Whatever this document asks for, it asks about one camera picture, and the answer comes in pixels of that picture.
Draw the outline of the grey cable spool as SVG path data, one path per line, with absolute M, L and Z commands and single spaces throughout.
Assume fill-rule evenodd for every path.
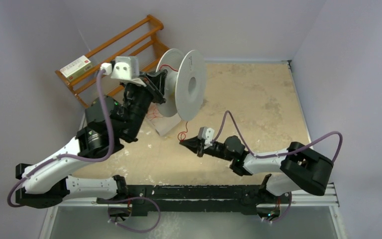
M 203 55 L 192 50 L 184 54 L 178 49 L 169 49 L 161 57 L 158 70 L 167 70 L 164 99 L 156 104 L 164 117 L 179 115 L 184 121 L 196 117 L 203 104 L 207 85 L 207 67 Z

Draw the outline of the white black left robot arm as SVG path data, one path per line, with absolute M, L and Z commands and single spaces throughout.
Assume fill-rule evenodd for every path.
M 152 103 L 164 103 L 167 70 L 142 72 L 144 85 L 124 84 L 123 101 L 100 94 L 85 111 L 86 126 L 64 147 L 36 164 L 16 167 L 17 183 L 7 203 L 14 208 L 44 209 L 75 198 L 98 198 L 124 203 L 130 193 L 125 178 L 84 179 L 73 173 L 87 165 L 106 161 L 137 135 Z

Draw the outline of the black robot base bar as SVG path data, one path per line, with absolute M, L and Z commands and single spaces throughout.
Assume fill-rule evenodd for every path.
M 111 199 L 98 204 L 124 204 L 133 216 L 149 212 L 237 212 L 243 215 L 275 217 L 291 201 L 290 193 L 274 196 L 262 185 L 127 185 Z

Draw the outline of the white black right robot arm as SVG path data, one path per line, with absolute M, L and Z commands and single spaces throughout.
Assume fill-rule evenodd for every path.
M 297 190 L 315 195 L 325 194 L 334 163 L 331 159 L 314 151 L 304 149 L 300 142 L 291 142 L 289 147 L 275 153 L 251 155 L 238 136 L 230 136 L 221 142 L 205 146 L 198 136 L 180 142 L 198 157 L 208 154 L 229 161 L 230 169 L 239 176 L 270 173 L 259 189 L 260 198 L 267 203 L 278 196 Z

